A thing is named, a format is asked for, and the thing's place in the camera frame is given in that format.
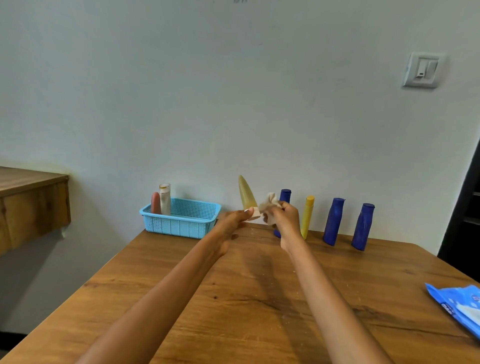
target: white switch panel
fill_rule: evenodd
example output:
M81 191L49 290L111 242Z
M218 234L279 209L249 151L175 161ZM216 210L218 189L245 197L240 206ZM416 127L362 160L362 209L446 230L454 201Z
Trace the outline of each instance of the white switch panel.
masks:
M444 74L445 53L413 52L407 66L403 86L436 88Z

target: blue bottle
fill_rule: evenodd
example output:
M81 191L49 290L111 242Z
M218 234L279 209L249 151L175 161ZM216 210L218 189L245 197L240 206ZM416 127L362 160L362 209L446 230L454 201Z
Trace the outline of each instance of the blue bottle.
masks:
M278 199L279 201L285 201L285 202L288 202L290 203L290 195L292 194L292 191L291 190L282 190L280 192L280 198ZM280 235L280 232L275 229L273 230L273 234L277 237L277 238L281 238L282 235Z
M368 233L372 226L373 209L375 209L375 205L372 204L363 204L361 208L352 239L352 246L358 250L365 250L367 245Z
M344 198L335 197L332 202L332 207L330 207L330 211L328 212L324 232L324 242L328 245L335 245L338 228L340 228L340 221L342 220L344 202Z

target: right arm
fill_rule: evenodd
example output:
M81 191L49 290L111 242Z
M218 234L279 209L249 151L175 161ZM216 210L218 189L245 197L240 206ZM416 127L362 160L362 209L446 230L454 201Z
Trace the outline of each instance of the right arm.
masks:
M281 204L282 209L270 209L282 234L280 244L295 267L332 362L393 363L378 341L355 316L302 238L298 210L286 202Z

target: hand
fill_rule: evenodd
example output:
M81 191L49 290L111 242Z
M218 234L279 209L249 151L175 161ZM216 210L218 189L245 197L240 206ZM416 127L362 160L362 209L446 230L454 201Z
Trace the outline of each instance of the hand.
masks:
M268 212L275 217L276 228L282 235L280 246L288 251L288 244L298 237L301 238L299 211L288 202L279 201L279 203L282 208L271 206ZM267 214L264 214L264 221L268 221Z
M235 230L240 228L242 222L248 220L252 215L253 207L250 207L246 211L230 211L218 215L218 222L211 233L214 234L220 242L220 256L227 253L230 241L238 238L238 235L233 234Z

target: wet wipes package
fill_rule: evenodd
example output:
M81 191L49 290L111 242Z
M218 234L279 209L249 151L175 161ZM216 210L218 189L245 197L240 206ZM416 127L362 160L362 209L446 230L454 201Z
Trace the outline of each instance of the wet wipes package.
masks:
M426 283L428 293L446 312L480 339L480 289L475 286L465 288L436 289Z

